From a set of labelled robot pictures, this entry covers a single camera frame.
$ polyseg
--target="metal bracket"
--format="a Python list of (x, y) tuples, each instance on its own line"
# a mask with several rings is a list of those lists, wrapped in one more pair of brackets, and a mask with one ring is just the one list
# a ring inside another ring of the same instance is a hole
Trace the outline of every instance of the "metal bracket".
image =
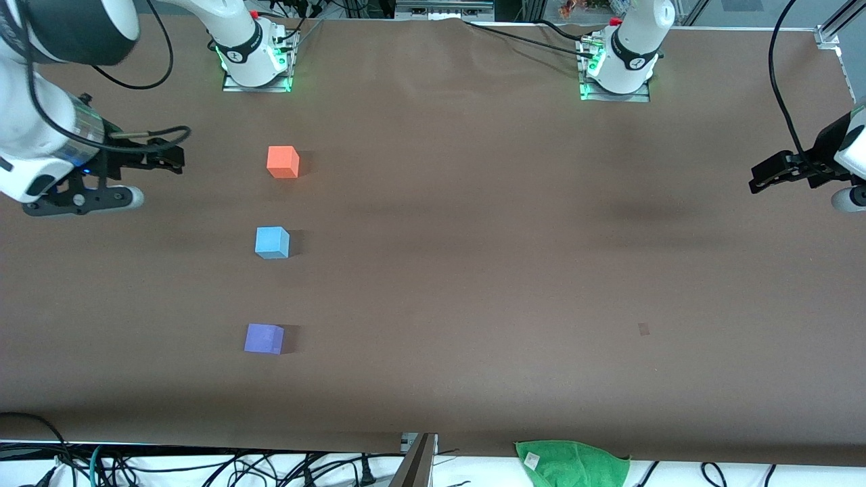
[[(276, 32), (275, 35), (277, 37), (283, 37), (286, 35), (286, 27), (282, 24), (276, 24)], [(225, 68), (225, 61), (223, 61), (222, 57), (220, 58), (220, 62), (223, 63), (223, 71), (225, 72), (225, 76), (223, 77), (223, 91), (225, 92), (252, 92), (252, 93), (288, 93), (292, 91), (292, 82), (294, 80), (294, 65), (298, 61), (298, 46), (301, 43), (301, 33), (295, 32), (291, 37), (284, 40), (283, 42), (279, 42), (274, 45), (274, 58), (280, 64), (286, 65), (286, 70), (279, 73), (273, 80), (269, 83), (261, 85), (260, 87), (245, 87), (241, 84), (238, 84), (237, 81), (232, 79), (229, 76), (228, 71)]]
[(650, 83), (644, 81), (643, 85), (634, 93), (616, 94), (607, 91), (598, 84), (598, 81), (589, 76), (589, 71), (595, 68), (595, 64), (604, 56), (604, 39), (593, 32), (583, 36), (580, 41), (575, 41), (575, 49), (579, 53), (590, 53), (591, 59), (576, 56), (578, 59), (578, 80), (580, 82), (580, 99), (595, 101), (634, 101), (646, 103), (650, 101)]
[(818, 45), (818, 49), (838, 49), (839, 48), (839, 36), (831, 36), (829, 38), (825, 37), (826, 31), (824, 30), (824, 26), (818, 25), (815, 28), (815, 43)]
[(433, 470), (433, 456), (439, 446), (439, 435), (435, 433), (417, 434), (412, 447), (400, 462), (397, 473), (389, 487), (429, 487), (430, 472)]

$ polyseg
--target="cable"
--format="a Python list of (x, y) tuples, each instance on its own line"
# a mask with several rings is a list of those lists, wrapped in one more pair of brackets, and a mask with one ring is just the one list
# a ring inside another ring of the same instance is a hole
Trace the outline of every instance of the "cable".
[[(29, 39), (29, 37), (27, 37), (26, 32), (25, 32), (24, 38), (25, 38), (25, 39)], [(6, 418), (23, 418), (23, 419), (30, 419), (30, 420), (32, 420), (32, 421), (37, 421), (37, 422), (39, 422), (39, 423), (42, 423), (42, 424), (45, 425), (49, 430), (51, 430), (51, 434), (55, 435), (55, 438), (57, 438), (57, 442), (60, 444), (60, 447), (61, 447), (61, 449), (62, 449), (62, 452), (66, 455), (66, 460), (67, 460), (68, 462), (70, 462), (70, 463), (73, 463), (73, 462), (74, 462), (74, 459), (73, 459), (72, 453), (69, 452), (69, 447), (68, 447), (68, 445), (67, 445), (67, 443), (66, 443), (66, 440), (63, 439), (63, 436), (60, 434), (59, 431), (57, 431), (57, 428), (55, 428), (54, 425), (52, 425), (51, 423), (49, 423), (47, 419), (43, 418), (42, 416), (37, 416), (37, 415), (35, 415), (35, 414), (30, 414), (29, 412), (15, 412), (15, 411), (0, 412), (0, 418), (2, 418), (2, 417), (6, 417)], [(74, 467), (73, 467), (73, 470), (72, 470), (72, 485), (73, 485), (73, 487), (77, 487), (77, 485), (78, 485), (78, 475), (75, 473)]]
[(96, 458), (99, 456), (100, 450), (102, 450), (102, 445), (94, 448), (94, 454), (90, 456), (90, 487), (96, 487)]
[(764, 487), (770, 487), (770, 477), (772, 477), (772, 473), (776, 471), (776, 464), (770, 465), (770, 470), (766, 471), (766, 477), (764, 477)]
[(176, 139), (164, 144), (147, 144), (145, 146), (139, 147), (111, 146), (108, 144), (102, 144), (101, 142), (95, 142), (90, 139), (85, 139), (84, 137), (81, 137), (76, 133), (71, 133), (69, 132), (69, 130), (57, 125), (57, 122), (51, 120), (51, 117), (49, 117), (48, 114), (45, 113), (45, 109), (42, 108), (42, 105), (39, 103), (39, 98), (36, 95), (36, 70), (33, 66), (33, 43), (29, 41), (29, 7), (24, 0), (16, 0), (16, 6), (18, 7), (18, 11), (20, 12), (22, 20), (22, 39), (28, 40), (24, 43), (24, 60), (27, 64), (27, 91), (30, 96), (30, 101), (33, 103), (33, 108), (36, 110), (37, 113), (39, 113), (39, 117), (42, 118), (42, 121), (47, 123), (49, 127), (53, 128), (56, 132), (64, 135), (65, 137), (68, 137), (69, 139), (74, 140), (80, 144), (84, 144), (85, 146), (95, 147), (103, 151), (127, 154), (160, 153), (166, 149), (171, 149), (172, 147), (177, 146), (192, 134), (191, 128), (186, 125), (179, 125), (159, 131), (160, 133), (183, 132)]
[(812, 169), (817, 175), (823, 176), (828, 179), (827, 174), (824, 171), (821, 171), (819, 168), (815, 167), (809, 158), (806, 156), (805, 151), (803, 150), (803, 145), (800, 144), (800, 138), (797, 135), (797, 129), (794, 128), (794, 122), (791, 118), (791, 114), (788, 112), (788, 107), (785, 105), (785, 100), (782, 99), (782, 94), (779, 92), (779, 84), (776, 82), (776, 65), (774, 60), (774, 53), (776, 50), (776, 38), (779, 36), (779, 30), (782, 27), (782, 22), (785, 20), (785, 17), (788, 15), (788, 12), (791, 10), (791, 7), (794, 6), (794, 3), (797, 0), (790, 0), (788, 4), (782, 9), (782, 13), (779, 15), (779, 19), (776, 21), (776, 27), (772, 30), (772, 36), (770, 37), (770, 48), (767, 53), (767, 65), (770, 71), (770, 86), (772, 87), (772, 93), (776, 96), (776, 102), (779, 104), (779, 109), (782, 111), (782, 115), (785, 117), (785, 124), (788, 126), (788, 132), (791, 133), (791, 139), (794, 141), (794, 147), (797, 148), (797, 155), (800, 159), (806, 164), (810, 169)]
[(531, 44), (535, 44), (535, 45), (541, 46), (543, 48), (553, 49), (555, 51), (564, 52), (564, 53), (567, 53), (570, 55), (576, 55), (578, 57), (585, 57), (587, 59), (592, 58), (592, 55), (590, 53), (582, 53), (582, 52), (578, 52), (578, 51), (571, 50), (571, 49), (561, 48), (559, 46), (553, 46), (551, 44), (545, 44), (544, 42), (535, 41), (533, 39), (527, 39), (525, 37), (515, 36), (514, 34), (502, 32), (501, 30), (490, 29), (489, 27), (486, 27), (483, 25), (478, 25), (476, 23), (468, 22), (465, 20), (463, 21), (463, 23), (467, 24), (468, 26), (475, 27), (476, 29), (486, 30), (487, 32), (493, 32), (494, 34), (499, 34), (500, 36), (511, 37), (512, 39), (517, 39), (518, 41), (529, 42)]
[(364, 3), (363, 5), (361, 5), (361, 6), (358, 7), (358, 8), (353, 8), (353, 7), (349, 7), (348, 5), (341, 5), (339, 2), (337, 2), (337, 0), (331, 0), (330, 3), (333, 3), (334, 5), (337, 5), (337, 6), (340, 7), (341, 9), (346, 9), (346, 11), (349, 11), (349, 12), (360, 12), (360, 11), (366, 10), (367, 5), (370, 4), (370, 2), (367, 2), (367, 3)]
[(301, 47), (301, 44), (304, 43), (304, 41), (306, 41), (306, 39), (307, 39), (307, 38), (308, 38), (308, 37), (309, 37), (313, 32), (315, 32), (316, 29), (319, 28), (319, 26), (322, 24), (322, 22), (324, 22), (324, 19), (320, 19), (320, 20), (319, 20), (319, 21), (318, 21), (318, 22), (313, 26), (312, 29), (310, 29), (306, 34), (304, 34), (304, 36), (303, 36), (303, 37), (298, 41), (298, 46), (297, 46), (298, 48), (300, 48), (300, 47)]
[(181, 468), (177, 468), (177, 469), (140, 469), (139, 467), (130, 466), (129, 470), (140, 471), (140, 472), (144, 472), (144, 473), (172, 473), (172, 472), (176, 472), (176, 471), (193, 471), (193, 470), (209, 469), (209, 468), (213, 468), (213, 467), (218, 467), (222, 464), (225, 464), (225, 462), (220, 462), (218, 464), (199, 465), (199, 466), (195, 466), (195, 467), (181, 467)]
[(560, 29), (559, 26), (556, 25), (555, 23), (552, 23), (552, 22), (550, 22), (550, 21), (547, 21), (547, 20), (545, 20), (545, 19), (543, 19), (543, 18), (540, 18), (540, 19), (538, 19), (538, 20), (533, 20), (533, 23), (543, 23), (543, 24), (546, 25), (547, 27), (553, 29), (554, 32), (556, 32), (556, 33), (559, 34), (560, 36), (563, 36), (563, 37), (566, 38), (566, 39), (571, 39), (571, 40), (573, 40), (573, 41), (580, 41), (580, 36), (572, 36), (572, 35), (569, 34), (568, 32), (565, 32), (564, 30)]
[[(228, 483), (228, 487), (236, 487), (238, 481), (241, 480), (241, 477), (243, 477), (244, 475), (247, 475), (248, 473), (249, 473), (249, 474), (252, 474), (252, 475), (258, 475), (259, 478), (261, 478), (262, 480), (264, 480), (264, 477), (262, 477), (262, 476), (259, 475), (258, 473), (254, 473), (252, 470), (255, 468), (256, 465), (260, 464), (261, 462), (265, 461), (268, 457), (273, 456), (273, 455), (274, 455), (273, 453), (269, 453), (269, 454), (262, 455), (261, 458), (259, 458), (258, 460), (256, 460), (255, 462), (253, 462), (252, 464), (249, 464), (249, 465), (245, 464), (245, 463), (244, 463), (243, 461), (241, 461), (240, 459), (239, 459), (238, 461), (233, 462), (232, 464), (233, 464), (234, 467), (235, 467), (235, 473), (232, 474), (232, 477), (235, 477), (235, 481), (234, 481), (234, 482), (229, 482), (229, 483)], [(240, 464), (242, 464), (242, 465), (245, 465), (245, 466), (247, 467), (246, 470), (244, 470), (244, 471), (240, 471), (240, 473), (238, 473), (238, 472), (239, 472), (239, 470), (237, 469), (237, 464), (238, 464), (238, 462), (240, 462)]]
[(647, 472), (643, 474), (643, 479), (641, 479), (640, 484), (636, 485), (635, 487), (646, 487), (647, 482), (649, 482), (649, 480), (650, 480), (650, 476), (652, 475), (652, 472), (656, 469), (656, 467), (658, 466), (659, 463), (660, 462), (658, 460), (653, 462), (652, 465), (650, 465), (649, 468), (647, 469)]
[(284, 15), (284, 16), (286, 16), (286, 18), (288, 18), (288, 12), (286, 12), (286, 9), (282, 6), (282, 3), (280, 3), (279, 0), (277, 2), (274, 2), (273, 4), (276, 4), (277, 7), (280, 7), (280, 10), (282, 11), (282, 15)]
[[(715, 468), (716, 473), (719, 474), (719, 478), (721, 479), (721, 485), (713, 482), (713, 480), (709, 477), (709, 474), (707, 473), (707, 465), (712, 465), (713, 468)], [(709, 484), (713, 487), (727, 487), (727, 480), (725, 479), (725, 474), (721, 473), (721, 468), (719, 467), (719, 465), (713, 462), (704, 462), (701, 464), (701, 474), (704, 476), (704, 480), (709, 482)]]
[(168, 48), (168, 69), (165, 70), (165, 74), (162, 78), (159, 78), (159, 81), (151, 83), (149, 85), (137, 86), (124, 83), (121, 80), (111, 76), (109, 73), (106, 73), (99, 66), (91, 66), (91, 68), (95, 69), (97, 73), (105, 76), (109, 81), (114, 84), (121, 85), (123, 88), (128, 89), (151, 89), (156, 88), (157, 86), (163, 84), (165, 80), (171, 76), (171, 71), (174, 69), (174, 48), (171, 46), (171, 38), (168, 36), (168, 30), (165, 29), (165, 25), (162, 23), (162, 19), (159, 18), (159, 13), (157, 13), (156, 7), (153, 6), (153, 2), (151, 0), (145, 0), (147, 2), (147, 6), (151, 8), (151, 12), (153, 12), (153, 17), (157, 19), (157, 23), (159, 24), (159, 28), (163, 31), (163, 36), (165, 37), (165, 46)]
[(298, 26), (295, 27), (294, 30), (292, 30), (292, 31), (289, 32), (288, 34), (284, 35), (283, 37), (277, 37), (276, 41), (277, 41), (277, 42), (283, 42), (283, 41), (285, 41), (286, 39), (288, 39), (289, 37), (294, 36), (295, 34), (297, 34), (299, 31), (301, 31), (301, 26), (304, 24), (304, 21), (305, 21), (305, 20), (307, 20), (306, 17), (301, 17), (301, 21), (298, 22)]

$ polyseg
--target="cube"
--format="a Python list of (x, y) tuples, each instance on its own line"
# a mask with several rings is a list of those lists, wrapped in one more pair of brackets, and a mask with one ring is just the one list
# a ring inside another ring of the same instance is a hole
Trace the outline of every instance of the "cube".
[(297, 178), (301, 156), (292, 146), (268, 147), (268, 171), (278, 179)]
[(288, 258), (288, 239), (281, 226), (260, 226), (255, 231), (255, 253), (263, 259)]
[(250, 323), (247, 326), (247, 341), (243, 345), (244, 352), (253, 354), (282, 353), (283, 329), (279, 325)]

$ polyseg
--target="green cloth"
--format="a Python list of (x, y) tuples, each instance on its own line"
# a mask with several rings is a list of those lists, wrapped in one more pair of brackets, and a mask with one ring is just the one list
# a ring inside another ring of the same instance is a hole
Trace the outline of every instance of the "green cloth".
[(623, 487), (629, 474), (630, 460), (576, 441), (527, 441), (515, 446), (535, 487)]

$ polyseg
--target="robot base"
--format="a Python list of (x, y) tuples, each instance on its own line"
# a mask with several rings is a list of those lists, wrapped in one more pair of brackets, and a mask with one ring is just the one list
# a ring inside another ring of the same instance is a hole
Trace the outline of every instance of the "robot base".
[[(275, 32), (277, 36), (286, 35), (286, 27), (282, 24), (275, 24)], [(289, 93), (292, 91), (292, 81), (294, 80), (294, 65), (298, 60), (298, 44), (301, 42), (301, 33), (295, 32), (287, 40), (276, 44), (275, 49), (285, 50), (286, 52), (278, 52), (275, 50), (275, 58), (277, 62), (286, 66), (286, 70), (279, 73), (271, 82), (261, 85), (260, 87), (246, 87), (238, 84), (237, 81), (229, 76), (228, 72), (223, 77), (223, 91), (225, 92), (252, 92), (252, 93)]]
[[(584, 36), (583, 40), (575, 41), (574, 46), (578, 52), (588, 52), (600, 57), (604, 55), (604, 39), (596, 36), (598, 32), (593, 32), (588, 36)], [(592, 64), (597, 62), (597, 59), (586, 59), (578, 57), (578, 79), (580, 81), (580, 99), (581, 100), (597, 100), (597, 101), (637, 101), (646, 103), (650, 101), (650, 83), (645, 81), (643, 85), (634, 93), (616, 94), (601, 88), (598, 81), (592, 79), (587, 72), (594, 68)]]

